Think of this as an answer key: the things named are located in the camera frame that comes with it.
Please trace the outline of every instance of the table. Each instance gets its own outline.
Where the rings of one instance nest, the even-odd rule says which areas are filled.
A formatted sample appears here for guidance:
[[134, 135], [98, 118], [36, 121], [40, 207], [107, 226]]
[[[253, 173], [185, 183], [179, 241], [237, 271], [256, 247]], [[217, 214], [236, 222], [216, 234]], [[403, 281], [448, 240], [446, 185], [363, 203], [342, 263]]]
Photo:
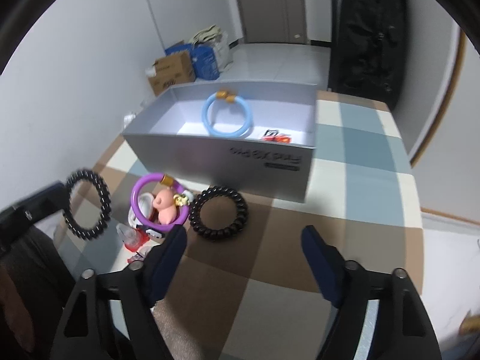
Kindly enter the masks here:
[[[366, 269], [405, 267], [421, 293], [421, 212], [392, 115], [373, 100], [323, 91], [317, 98], [317, 149], [304, 203], [244, 193], [248, 226], [227, 242], [204, 240], [186, 223], [187, 249], [166, 298], [153, 309], [175, 359], [316, 357], [335, 310], [318, 292], [303, 256], [300, 233], [305, 225], [314, 225], [345, 259]], [[122, 137], [94, 170], [112, 197], [108, 229], [85, 242], [62, 225], [54, 239], [76, 278], [86, 268], [104, 273], [126, 265], [131, 253], [115, 226], [126, 222], [131, 189], [148, 173]], [[193, 191], [208, 187], [179, 181]], [[145, 190], [155, 193], [158, 188]], [[205, 205], [204, 221], [229, 217], [227, 203]], [[99, 207], [95, 190], [82, 186], [72, 207], [81, 224], [92, 224]]]

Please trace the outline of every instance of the cardboard box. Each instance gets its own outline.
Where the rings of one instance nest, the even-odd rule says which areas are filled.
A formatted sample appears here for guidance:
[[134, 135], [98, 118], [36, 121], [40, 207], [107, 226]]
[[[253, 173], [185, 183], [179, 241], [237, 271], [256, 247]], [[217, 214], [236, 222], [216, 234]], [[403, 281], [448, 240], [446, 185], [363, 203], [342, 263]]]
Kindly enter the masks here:
[[[251, 107], [253, 126], [241, 138], [212, 137], [203, 126], [203, 104], [222, 89]], [[316, 92], [315, 85], [271, 81], [176, 85], [138, 114], [123, 136], [150, 172], [301, 202], [315, 150]], [[223, 100], [212, 104], [211, 118], [221, 131], [244, 122], [240, 106]], [[271, 129], [289, 135], [291, 143], [261, 140]]]
[[192, 83], [195, 78], [188, 51], [176, 52], [157, 59], [148, 73], [148, 81], [155, 96], [171, 85]]

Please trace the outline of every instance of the small plush toy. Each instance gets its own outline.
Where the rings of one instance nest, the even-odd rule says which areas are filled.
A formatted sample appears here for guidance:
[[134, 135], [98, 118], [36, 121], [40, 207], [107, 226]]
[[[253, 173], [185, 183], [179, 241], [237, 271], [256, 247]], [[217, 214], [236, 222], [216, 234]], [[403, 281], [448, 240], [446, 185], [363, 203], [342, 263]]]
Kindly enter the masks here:
[[188, 198], [183, 194], [177, 193], [177, 194], [173, 195], [173, 199], [174, 199], [175, 205], [177, 207], [183, 207], [183, 206], [188, 205]]
[[161, 225], [169, 225], [177, 217], [173, 191], [168, 188], [157, 193], [152, 205], [158, 211], [158, 221]]

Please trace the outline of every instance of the gray fabric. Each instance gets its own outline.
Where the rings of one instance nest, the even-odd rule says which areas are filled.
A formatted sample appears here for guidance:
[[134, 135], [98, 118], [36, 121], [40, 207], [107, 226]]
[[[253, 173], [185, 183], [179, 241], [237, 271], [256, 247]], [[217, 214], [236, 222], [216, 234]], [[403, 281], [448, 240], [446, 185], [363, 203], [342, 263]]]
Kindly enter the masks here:
[[[35, 349], [32, 359], [48, 359], [63, 306], [75, 281], [53, 245], [52, 240], [32, 227], [1, 261], [23, 300], [33, 321]], [[18, 351], [13, 335], [5, 331], [3, 310], [0, 312], [2, 347]], [[19, 355], [7, 358], [20, 358]]]

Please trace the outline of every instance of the screw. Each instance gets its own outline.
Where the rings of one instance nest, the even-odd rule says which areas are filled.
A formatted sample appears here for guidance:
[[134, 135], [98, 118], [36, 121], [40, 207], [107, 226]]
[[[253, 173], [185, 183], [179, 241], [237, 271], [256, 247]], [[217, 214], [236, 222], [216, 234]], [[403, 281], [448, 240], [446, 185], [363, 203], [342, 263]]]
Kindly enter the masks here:
[[397, 268], [393, 271], [393, 273], [397, 278], [400, 278], [400, 279], [405, 279], [407, 276], [407, 272], [403, 268]]
[[128, 266], [132, 271], [138, 271], [143, 267], [143, 261], [140, 261], [139, 259], [137, 261], [133, 261], [129, 264]]
[[93, 275], [95, 274], [95, 271], [93, 269], [85, 269], [83, 272], [82, 272], [82, 277], [84, 279], [89, 279], [91, 278]]
[[345, 268], [347, 268], [349, 271], [356, 271], [358, 267], [359, 267], [358, 262], [353, 261], [352, 259], [345, 261]]

